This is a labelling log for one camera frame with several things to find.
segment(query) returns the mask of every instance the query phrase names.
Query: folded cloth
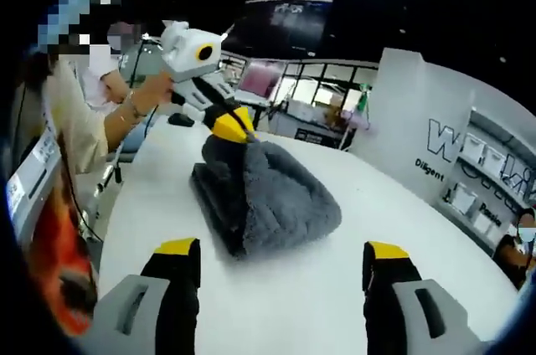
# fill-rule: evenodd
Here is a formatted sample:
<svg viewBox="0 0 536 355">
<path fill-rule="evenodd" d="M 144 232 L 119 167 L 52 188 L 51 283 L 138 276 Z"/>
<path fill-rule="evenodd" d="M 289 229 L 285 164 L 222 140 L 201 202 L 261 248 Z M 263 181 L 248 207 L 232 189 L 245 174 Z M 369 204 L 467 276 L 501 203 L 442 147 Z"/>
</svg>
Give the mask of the folded cloth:
<svg viewBox="0 0 536 355">
<path fill-rule="evenodd" d="M 232 255 L 258 255 L 329 235 L 341 209 L 328 190 L 276 144 L 210 136 L 193 178 Z"/>
</svg>

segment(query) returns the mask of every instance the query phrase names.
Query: hand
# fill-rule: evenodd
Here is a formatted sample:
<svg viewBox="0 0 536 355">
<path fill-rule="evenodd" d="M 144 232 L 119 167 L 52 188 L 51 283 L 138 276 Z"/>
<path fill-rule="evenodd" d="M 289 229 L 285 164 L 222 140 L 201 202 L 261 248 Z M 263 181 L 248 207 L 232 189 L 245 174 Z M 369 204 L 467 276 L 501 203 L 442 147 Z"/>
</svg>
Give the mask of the hand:
<svg viewBox="0 0 536 355">
<path fill-rule="evenodd" d="M 115 102 L 116 104 L 122 104 L 122 102 L 125 100 L 125 97 L 115 95 L 111 88 L 108 86 L 106 86 L 105 89 L 105 98 L 106 102 Z"/>
<path fill-rule="evenodd" d="M 132 102 L 142 114 L 147 114 L 152 108 L 162 102 L 171 101 L 173 82 L 166 72 L 148 76 L 143 85 L 132 95 Z"/>
</svg>

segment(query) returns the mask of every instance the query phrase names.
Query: window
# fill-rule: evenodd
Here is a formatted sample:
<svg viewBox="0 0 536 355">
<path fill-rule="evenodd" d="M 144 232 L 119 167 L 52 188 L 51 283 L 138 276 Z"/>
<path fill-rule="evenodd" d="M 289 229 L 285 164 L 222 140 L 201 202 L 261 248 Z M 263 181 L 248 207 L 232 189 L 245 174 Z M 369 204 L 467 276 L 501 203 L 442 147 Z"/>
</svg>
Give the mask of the window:
<svg viewBox="0 0 536 355">
<path fill-rule="evenodd" d="M 353 77 L 353 83 L 358 85 L 374 85 L 377 75 L 378 71 L 376 69 L 358 68 Z"/>
<path fill-rule="evenodd" d="M 316 80 L 301 79 L 300 81 L 298 81 L 292 99 L 305 102 L 306 104 L 311 104 L 312 97 L 314 97 L 317 87 L 318 82 Z"/>
<path fill-rule="evenodd" d="M 329 64 L 326 68 L 324 79 L 350 81 L 352 78 L 353 66 L 341 66 L 339 64 Z"/>
<path fill-rule="evenodd" d="M 289 94 L 292 93 L 292 89 L 296 84 L 296 78 L 284 76 L 281 80 L 279 89 L 275 88 L 271 92 L 270 101 L 275 104 L 280 104 Z"/>
<path fill-rule="evenodd" d="M 322 75 L 323 69 L 323 64 L 306 64 L 303 66 L 303 73 L 301 74 L 301 77 L 320 77 Z"/>
<path fill-rule="evenodd" d="M 227 55 L 222 55 L 221 61 L 219 62 L 224 80 L 232 86 L 240 82 L 245 65 L 245 60 Z"/>
<path fill-rule="evenodd" d="M 343 111 L 353 112 L 363 93 L 360 90 L 350 90 L 344 102 Z"/>
<path fill-rule="evenodd" d="M 321 83 L 315 97 L 315 105 L 334 105 L 335 103 L 343 103 L 344 94 L 340 92 L 341 88 L 333 83 Z"/>
<path fill-rule="evenodd" d="M 285 75 L 298 76 L 300 74 L 302 66 L 300 64 L 288 64 L 286 67 Z"/>
</svg>

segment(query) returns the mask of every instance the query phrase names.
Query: bracelet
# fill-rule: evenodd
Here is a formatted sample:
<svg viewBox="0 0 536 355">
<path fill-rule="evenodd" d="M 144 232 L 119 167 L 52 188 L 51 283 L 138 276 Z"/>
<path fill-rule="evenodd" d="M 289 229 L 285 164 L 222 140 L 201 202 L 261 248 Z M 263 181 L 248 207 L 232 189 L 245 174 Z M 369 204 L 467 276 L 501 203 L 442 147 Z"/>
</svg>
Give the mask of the bracelet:
<svg viewBox="0 0 536 355">
<path fill-rule="evenodd" d="M 132 95 L 134 94 L 134 91 L 131 91 L 128 93 L 128 95 L 125 98 L 125 102 L 128 106 L 131 107 L 132 114 L 134 115 L 134 118 L 140 119 L 145 117 L 144 114 L 142 114 L 140 111 L 137 110 L 136 106 L 134 105 L 134 102 L 132 102 Z"/>
</svg>

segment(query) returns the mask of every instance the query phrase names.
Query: box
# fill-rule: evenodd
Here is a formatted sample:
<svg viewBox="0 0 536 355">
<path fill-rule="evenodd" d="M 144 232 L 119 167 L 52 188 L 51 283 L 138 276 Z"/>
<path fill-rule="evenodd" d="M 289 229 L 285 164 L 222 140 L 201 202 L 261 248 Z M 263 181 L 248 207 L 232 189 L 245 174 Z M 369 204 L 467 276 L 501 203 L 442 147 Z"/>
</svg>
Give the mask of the box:
<svg viewBox="0 0 536 355">
<path fill-rule="evenodd" d="M 499 177 L 501 175 L 505 162 L 506 157 L 503 154 L 495 150 L 493 147 L 486 147 L 482 167 L 494 177 Z"/>
<path fill-rule="evenodd" d="M 314 107 L 298 100 L 289 100 L 286 112 L 305 122 L 311 122 L 315 117 Z"/>
<path fill-rule="evenodd" d="M 469 208 L 475 203 L 477 196 L 463 183 L 457 183 L 452 194 L 451 204 L 460 213 L 467 214 Z"/>
<path fill-rule="evenodd" d="M 489 229 L 489 231 L 487 231 L 487 238 L 493 244 L 498 244 L 501 241 L 501 239 L 503 238 L 503 236 L 504 236 L 504 233 L 496 225 L 492 225 L 492 227 Z"/>
<path fill-rule="evenodd" d="M 477 219 L 475 219 L 473 226 L 478 232 L 486 234 L 486 232 L 489 230 L 489 227 L 492 226 L 492 221 L 484 214 L 478 212 Z"/>
<path fill-rule="evenodd" d="M 461 152 L 464 156 L 471 158 L 474 162 L 480 162 L 482 154 L 484 153 L 484 147 L 486 147 L 485 141 L 471 133 L 467 133 Z"/>
</svg>

